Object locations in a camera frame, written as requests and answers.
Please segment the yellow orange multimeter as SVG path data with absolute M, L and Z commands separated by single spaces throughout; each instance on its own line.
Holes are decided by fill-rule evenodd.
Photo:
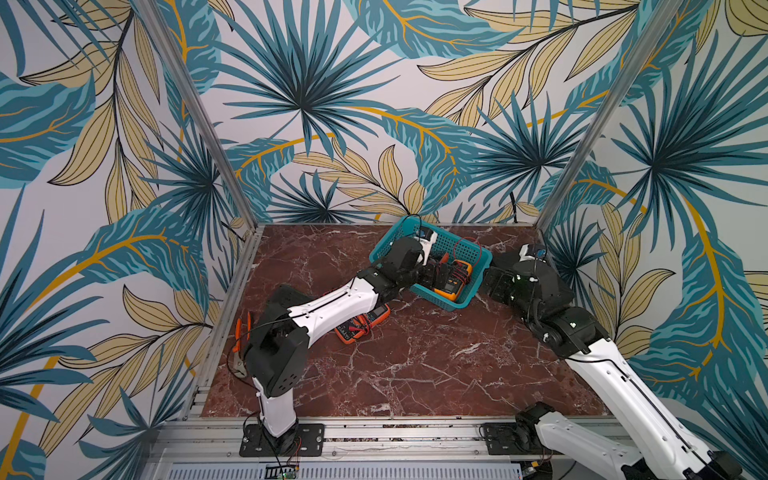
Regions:
M 472 272 L 472 265 L 462 260 L 439 263 L 435 270 L 433 292 L 449 301 L 456 301 L 469 284 Z

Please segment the orange red multimeter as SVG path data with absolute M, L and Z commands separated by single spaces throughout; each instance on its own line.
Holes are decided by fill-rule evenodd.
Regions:
M 370 334 L 373 328 L 386 320 L 390 314 L 390 307 L 386 304 L 381 305 L 366 314 L 345 321 L 335 328 L 335 333 L 344 344 L 353 344 Z

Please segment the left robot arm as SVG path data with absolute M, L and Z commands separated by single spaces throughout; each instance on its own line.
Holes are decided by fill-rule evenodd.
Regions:
M 389 252 L 350 281 L 307 303 L 289 306 L 303 295 L 290 286 L 278 288 L 262 318 L 246 335 L 245 370 L 260 402 L 260 425 L 273 443 L 290 445 L 298 420 L 293 387 L 304 371 L 308 352 L 322 336 L 344 322 L 381 307 L 415 285 L 436 243 L 435 230 L 395 240 Z

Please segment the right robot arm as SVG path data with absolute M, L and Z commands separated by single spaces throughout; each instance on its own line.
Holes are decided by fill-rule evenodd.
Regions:
M 538 402 L 515 417 L 521 449 L 564 454 L 605 479 L 738 479 L 742 467 L 687 429 L 639 378 L 602 324 L 573 305 L 573 293 L 541 259 L 523 255 L 507 268 L 490 266 L 481 290 L 516 308 L 525 326 L 564 361 L 613 414 L 627 446 Z

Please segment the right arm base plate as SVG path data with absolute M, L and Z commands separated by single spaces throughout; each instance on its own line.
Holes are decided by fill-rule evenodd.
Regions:
M 545 447 L 533 426 L 517 422 L 481 424 L 479 434 L 491 456 L 538 455 L 545 459 L 559 452 Z

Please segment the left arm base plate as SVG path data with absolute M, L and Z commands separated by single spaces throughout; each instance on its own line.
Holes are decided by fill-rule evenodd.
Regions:
M 275 437 L 258 423 L 245 426 L 239 449 L 243 458 L 320 457 L 323 451 L 325 425 L 297 423 L 286 433 Z

